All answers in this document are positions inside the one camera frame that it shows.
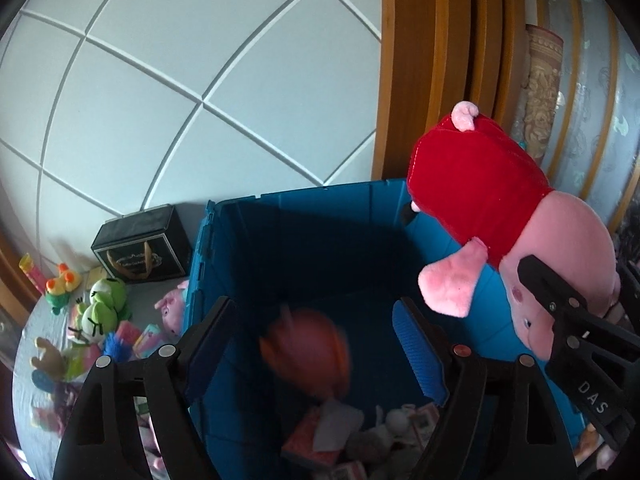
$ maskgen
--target pink box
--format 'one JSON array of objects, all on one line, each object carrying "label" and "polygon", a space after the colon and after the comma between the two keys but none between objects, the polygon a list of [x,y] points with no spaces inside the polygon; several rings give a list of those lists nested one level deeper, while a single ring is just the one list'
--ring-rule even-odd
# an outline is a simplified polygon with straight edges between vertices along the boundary
[{"label": "pink box", "polygon": [[284,458],[311,470],[327,470],[335,465],[340,451],[314,451],[314,435],[321,413],[321,408],[318,406],[306,412],[282,446]]}]

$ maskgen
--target stuffed animal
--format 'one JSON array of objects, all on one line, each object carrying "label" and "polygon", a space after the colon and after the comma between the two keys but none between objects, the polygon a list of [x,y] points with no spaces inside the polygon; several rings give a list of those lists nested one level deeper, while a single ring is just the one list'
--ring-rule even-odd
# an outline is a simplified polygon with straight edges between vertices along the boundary
[{"label": "stuffed animal", "polygon": [[549,186],[532,158],[469,102],[414,147],[407,187],[412,209],[435,219],[462,248],[424,267],[418,286],[434,311],[465,317],[484,264],[500,272],[520,340],[548,360],[553,318],[518,278],[529,254],[555,270],[603,316],[620,277],[609,232],[582,200]]},{"label": "stuffed animal", "polygon": [[31,366],[46,373],[52,381],[61,381],[66,374],[66,362],[60,350],[43,337],[37,337],[35,343],[38,350],[43,352],[39,358],[31,358]]},{"label": "stuffed animal", "polygon": [[98,280],[89,292],[90,301],[101,302],[114,310],[118,316],[118,321],[131,318],[131,313],[127,308],[127,287],[124,282],[117,278],[105,278]]},{"label": "stuffed animal", "polygon": [[87,372],[102,354],[96,345],[75,346],[60,351],[43,337],[36,338],[35,343],[44,352],[41,357],[31,358],[31,366],[35,368],[33,383],[49,393],[52,384],[72,381]]},{"label": "stuffed animal", "polygon": [[162,313],[162,324],[164,324],[165,330],[173,336],[179,336],[182,332],[188,288],[189,280],[185,280],[156,303],[156,310],[160,310]]},{"label": "stuffed animal", "polygon": [[85,344],[102,344],[109,332],[115,332],[118,323],[131,317],[126,306],[127,289],[122,280],[98,280],[89,292],[89,305],[77,300],[77,313],[72,314],[68,330],[73,339]]},{"label": "stuffed animal", "polygon": [[326,400],[349,391],[351,362],[345,336],[329,318],[309,309],[282,316],[260,338],[260,353],[276,375],[307,395]]},{"label": "stuffed animal", "polygon": [[45,299],[56,316],[66,307],[71,293],[82,283],[82,276],[69,269],[67,264],[59,264],[58,277],[47,280]]},{"label": "stuffed animal", "polygon": [[84,303],[78,305],[81,313],[80,330],[82,338],[88,344],[102,344],[109,332],[115,332],[118,327],[118,314],[107,304],[96,301],[87,306]]}]

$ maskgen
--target small pink pig plush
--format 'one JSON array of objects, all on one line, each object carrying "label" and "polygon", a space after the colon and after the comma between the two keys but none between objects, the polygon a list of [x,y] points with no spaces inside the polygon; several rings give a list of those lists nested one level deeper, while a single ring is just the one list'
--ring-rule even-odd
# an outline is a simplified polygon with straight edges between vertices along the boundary
[{"label": "small pink pig plush", "polygon": [[184,280],[177,288],[170,290],[162,300],[156,303],[156,310],[162,314],[162,324],[169,334],[179,336],[182,331],[184,305],[187,300],[189,280]]}]

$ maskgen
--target peppa pig plush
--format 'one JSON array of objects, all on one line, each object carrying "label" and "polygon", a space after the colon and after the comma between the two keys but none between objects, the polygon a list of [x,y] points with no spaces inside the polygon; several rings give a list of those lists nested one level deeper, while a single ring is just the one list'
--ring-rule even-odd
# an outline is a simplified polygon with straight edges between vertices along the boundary
[{"label": "peppa pig plush", "polygon": [[533,254],[603,316],[620,293],[613,243],[582,200],[549,186],[532,158],[469,102],[416,143],[407,176],[412,209],[434,218],[462,248],[418,276],[434,311],[465,317],[484,264],[500,273],[520,340],[548,360],[553,317],[518,278]]},{"label": "peppa pig plush", "polygon": [[156,310],[162,314],[162,323],[165,330],[176,337],[182,331],[184,318],[184,305],[187,301],[187,289],[189,280],[184,280],[177,288],[170,290],[162,300],[156,303]]}]

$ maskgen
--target blue storage bin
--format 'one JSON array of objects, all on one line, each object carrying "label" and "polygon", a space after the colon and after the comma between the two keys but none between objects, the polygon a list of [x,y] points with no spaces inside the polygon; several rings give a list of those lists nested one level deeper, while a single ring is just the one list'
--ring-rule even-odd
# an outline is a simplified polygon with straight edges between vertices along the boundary
[{"label": "blue storage bin", "polygon": [[[280,458],[286,436],[309,399],[264,365],[258,336],[280,305],[320,310],[346,330],[353,359],[344,400],[364,410],[428,402],[418,387],[391,324],[391,309],[410,296],[452,343],[513,360],[527,349],[517,339],[504,287],[486,266],[471,313],[455,319],[424,306],[417,288],[423,265],[460,246],[427,215],[403,227],[410,200],[404,180],[287,191],[260,198],[210,202],[191,268],[184,329],[203,319],[219,296],[239,307],[241,323],[204,397],[191,416],[223,480],[288,479]],[[567,397],[551,388],[569,436],[584,422]]]}]

